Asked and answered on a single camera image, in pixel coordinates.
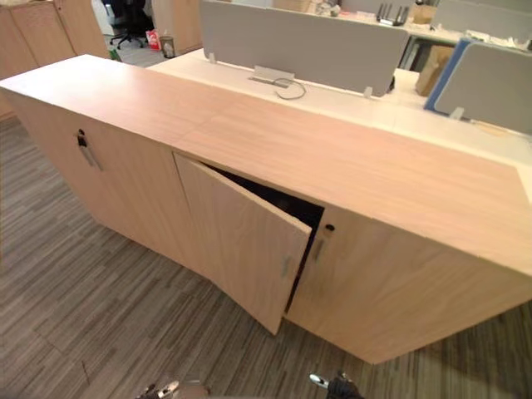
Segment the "black chair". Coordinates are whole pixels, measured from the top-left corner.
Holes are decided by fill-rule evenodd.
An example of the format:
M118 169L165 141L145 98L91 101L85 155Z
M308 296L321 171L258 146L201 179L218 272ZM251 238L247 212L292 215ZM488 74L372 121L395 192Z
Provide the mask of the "black chair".
M151 18L144 12L145 0L101 0L106 8L107 20L109 24L116 30L123 31L115 35L110 44L117 39L120 39L118 46L125 42L136 40L140 44L140 48L144 46L140 37L145 39L145 32L153 29L153 22Z

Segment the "red bag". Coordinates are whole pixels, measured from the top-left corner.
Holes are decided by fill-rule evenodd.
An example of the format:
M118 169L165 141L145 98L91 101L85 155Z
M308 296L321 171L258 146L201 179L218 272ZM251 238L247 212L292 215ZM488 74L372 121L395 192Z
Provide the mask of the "red bag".
M148 46L153 50L160 50L159 33L156 29L146 31L146 38L148 39Z

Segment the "wire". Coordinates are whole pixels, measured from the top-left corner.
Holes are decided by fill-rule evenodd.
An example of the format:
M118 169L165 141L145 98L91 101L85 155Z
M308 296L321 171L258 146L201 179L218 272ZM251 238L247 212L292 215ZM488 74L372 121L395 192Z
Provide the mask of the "wire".
M288 79L287 77L278 77L277 79L275 79L272 84L275 85L277 82L279 81L284 81L290 85L296 85L296 86L299 86L301 87L301 94L297 95L297 96L294 96L294 97L286 97L286 96L282 96L278 93L278 91L275 92L275 94L277 95L277 97L279 98L282 98L283 100L298 100L300 98L302 98L305 94L307 94L307 88L303 85L303 83L300 83L298 81L295 81L293 79Z

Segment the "floor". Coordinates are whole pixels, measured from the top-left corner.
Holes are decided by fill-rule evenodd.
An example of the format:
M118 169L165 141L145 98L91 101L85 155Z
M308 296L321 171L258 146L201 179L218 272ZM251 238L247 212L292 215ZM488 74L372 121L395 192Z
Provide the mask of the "floor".
M104 36L104 39L107 44L108 49L116 49L116 45L119 41L114 41L113 44L110 44L111 36ZM163 62L166 58L163 57L162 52L156 50L151 50L145 44L143 48L140 48L138 42L123 42L121 44L121 49L118 50L118 54L123 62L127 64L137 65L138 67L151 67L152 65Z
M322 399L307 375L337 369L368 399L532 397L532 303L372 366L286 321L271 336L210 282L97 224L14 118L0 150L1 398L133 399L179 378Z

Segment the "chair base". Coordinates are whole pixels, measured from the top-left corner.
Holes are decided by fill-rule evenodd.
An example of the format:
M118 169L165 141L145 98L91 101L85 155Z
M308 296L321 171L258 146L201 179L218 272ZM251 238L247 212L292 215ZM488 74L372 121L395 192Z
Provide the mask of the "chair base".
M121 33L119 35L113 36L112 39L109 41L109 44L113 45L113 41L118 40L118 39L120 39L120 41L118 42L118 45L116 46L118 50L120 50L120 44L122 44L126 40L129 43L131 43L132 40L135 40L140 44L140 48L144 47L144 43L141 41L141 39L139 39L138 36L132 34L131 32L125 32L125 33Z

